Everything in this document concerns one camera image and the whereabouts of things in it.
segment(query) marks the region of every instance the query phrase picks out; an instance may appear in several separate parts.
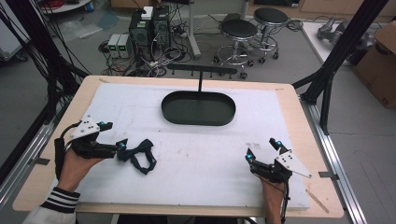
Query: black post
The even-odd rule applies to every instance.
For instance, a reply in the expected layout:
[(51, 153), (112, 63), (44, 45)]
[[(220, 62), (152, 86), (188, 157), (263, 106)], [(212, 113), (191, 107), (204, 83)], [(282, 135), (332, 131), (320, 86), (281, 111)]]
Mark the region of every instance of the black post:
[(332, 80), (335, 73), (387, 2), (388, 0), (365, 0), (319, 70), (311, 76), (292, 84), (294, 89), (297, 89), (311, 82), (308, 90), (301, 95), (302, 101), (306, 101), (310, 105), (315, 105), (318, 97), (324, 91), (322, 108), (320, 111), (320, 127), (326, 134), (329, 134), (327, 123), (332, 92)]

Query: chair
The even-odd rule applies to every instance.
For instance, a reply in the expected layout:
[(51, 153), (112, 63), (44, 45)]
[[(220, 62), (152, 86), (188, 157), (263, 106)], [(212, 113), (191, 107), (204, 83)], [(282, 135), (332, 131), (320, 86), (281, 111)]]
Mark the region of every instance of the chair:
[(250, 42), (251, 47), (264, 51), (264, 56), (259, 58), (259, 63), (264, 63), (267, 52), (272, 50), (275, 51), (273, 59), (278, 59), (279, 47), (277, 41), (271, 35), (277, 33), (277, 28), (285, 25), (288, 16), (278, 9), (262, 7), (254, 11), (253, 18), (258, 24), (262, 25), (262, 31)]
[(248, 51), (240, 47), (239, 43), (252, 39), (257, 34), (256, 26), (248, 21), (227, 20), (221, 24), (220, 30), (224, 36), (233, 40), (233, 44), (219, 48), (214, 56), (214, 62), (221, 63), (221, 66), (225, 63), (241, 65), (240, 77), (242, 79), (247, 78), (248, 74), (245, 72), (244, 64), (253, 66), (254, 62), (250, 59)]

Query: sleeve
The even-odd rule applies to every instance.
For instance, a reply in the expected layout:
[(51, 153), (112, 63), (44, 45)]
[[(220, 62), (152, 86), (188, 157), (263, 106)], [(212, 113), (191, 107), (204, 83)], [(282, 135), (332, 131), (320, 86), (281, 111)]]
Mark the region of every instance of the sleeve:
[(41, 206), (32, 210), (23, 224), (75, 224), (75, 208), (78, 198), (79, 193), (54, 188), (48, 199)]

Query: black tray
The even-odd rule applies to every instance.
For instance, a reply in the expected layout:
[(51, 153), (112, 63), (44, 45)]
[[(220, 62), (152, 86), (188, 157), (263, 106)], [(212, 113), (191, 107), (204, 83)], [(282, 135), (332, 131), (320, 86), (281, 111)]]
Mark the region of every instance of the black tray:
[(233, 120), (235, 102), (209, 91), (174, 91), (163, 98), (163, 117), (175, 124), (222, 126)]

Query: person's left hand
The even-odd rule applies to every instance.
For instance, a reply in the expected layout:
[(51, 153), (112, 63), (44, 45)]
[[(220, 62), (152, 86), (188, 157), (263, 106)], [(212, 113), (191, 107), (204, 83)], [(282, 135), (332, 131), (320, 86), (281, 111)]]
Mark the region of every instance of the person's left hand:
[(61, 177), (59, 178), (57, 188), (74, 192), (79, 182), (91, 170), (91, 168), (103, 159), (84, 159), (69, 148), (64, 155), (64, 166)]

